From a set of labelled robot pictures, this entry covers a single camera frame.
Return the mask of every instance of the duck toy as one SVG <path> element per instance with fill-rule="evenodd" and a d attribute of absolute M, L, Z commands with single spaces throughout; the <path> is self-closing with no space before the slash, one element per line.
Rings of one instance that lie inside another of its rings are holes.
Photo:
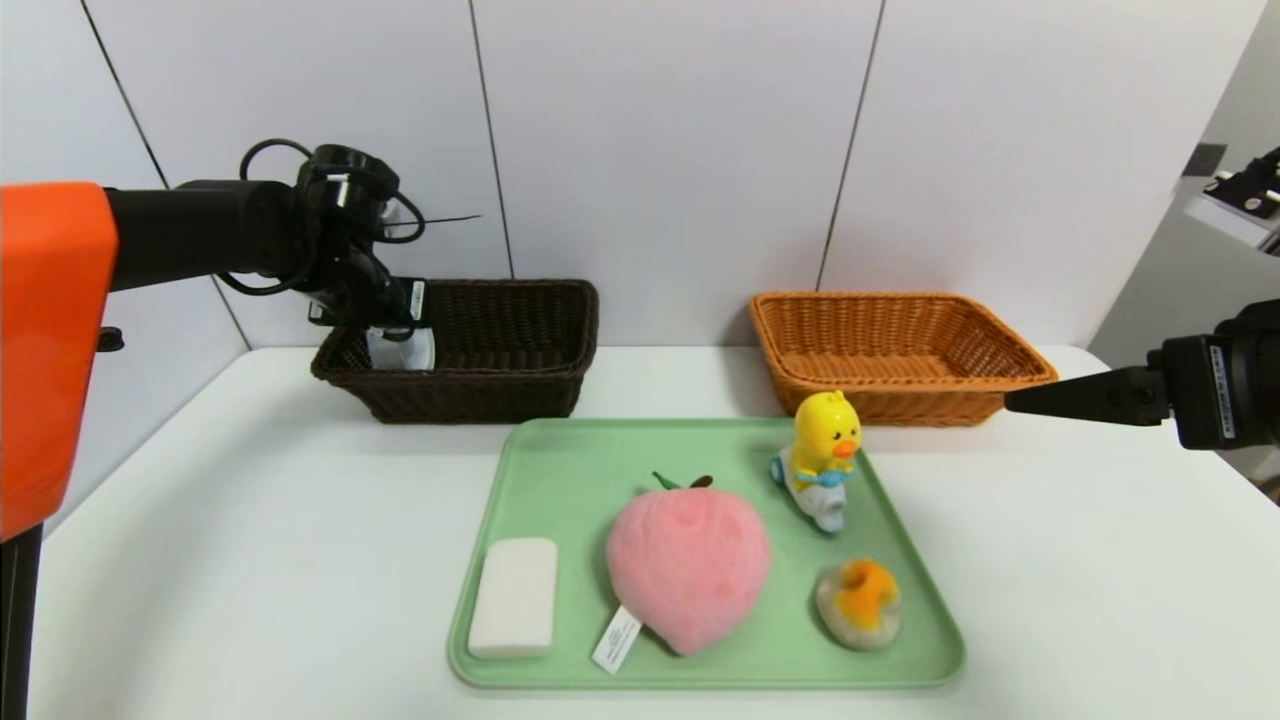
<path fill-rule="evenodd" d="M 845 480 L 861 446 L 858 413 L 838 389 L 814 393 L 796 410 L 795 429 L 795 443 L 773 457 L 769 475 L 819 529 L 838 533 L 845 527 Z"/>

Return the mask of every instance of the label tag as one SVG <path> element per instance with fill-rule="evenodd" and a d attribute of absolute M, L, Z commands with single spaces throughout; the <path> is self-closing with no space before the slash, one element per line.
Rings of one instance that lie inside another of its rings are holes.
<path fill-rule="evenodd" d="M 1226 356 L 1221 347 L 1211 345 L 1208 357 L 1213 368 L 1213 388 L 1217 391 L 1217 415 L 1222 423 L 1222 437 L 1235 439 L 1235 409 L 1231 407 L 1231 388 L 1226 379 Z"/>
<path fill-rule="evenodd" d="M 600 667 L 604 667 L 604 671 L 609 675 L 617 675 L 618 667 L 626 660 L 627 652 L 631 651 L 631 643 L 640 634 L 640 628 L 644 628 L 644 624 L 636 620 L 626 607 L 620 606 L 609 626 L 604 629 L 600 644 L 595 646 L 591 660 Z"/>
<path fill-rule="evenodd" d="M 422 319 L 422 295 L 426 292 L 426 281 L 413 281 L 413 292 L 408 301 L 408 313 L 413 320 Z"/>

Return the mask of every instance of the tabletop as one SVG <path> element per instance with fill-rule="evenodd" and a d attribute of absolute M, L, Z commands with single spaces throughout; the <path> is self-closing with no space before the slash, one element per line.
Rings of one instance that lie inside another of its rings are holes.
<path fill-rule="evenodd" d="M 954 683 L 471 688 L 445 638 L 511 427 L 380 425 L 312 355 L 242 356 L 45 541 L 29 717 L 1280 716 L 1280 510 L 1170 424 L 1010 413 L 864 433 L 965 635 Z M 602 347 L 575 411 L 780 414 L 723 347 Z"/>

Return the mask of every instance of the orange and gray plush toy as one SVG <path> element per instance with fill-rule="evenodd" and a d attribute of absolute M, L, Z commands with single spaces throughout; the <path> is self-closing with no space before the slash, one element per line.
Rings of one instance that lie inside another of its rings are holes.
<path fill-rule="evenodd" d="M 814 602 L 836 642 L 852 650 L 886 647 L 902 626 L 897 580 L 872 560 L 832 569 L 818 583 Z"/>

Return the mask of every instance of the orange wicker basket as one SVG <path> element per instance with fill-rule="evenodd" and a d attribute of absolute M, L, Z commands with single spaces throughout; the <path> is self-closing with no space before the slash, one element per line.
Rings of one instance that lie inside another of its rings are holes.
<path fill-rule="evenodd" d="M 996 315 L 959 295 L 771 292 L 751 320 L 787 413 L 842 389 L 879 425 L 977 425 L 1006 392 L 1057 373 Z"/>

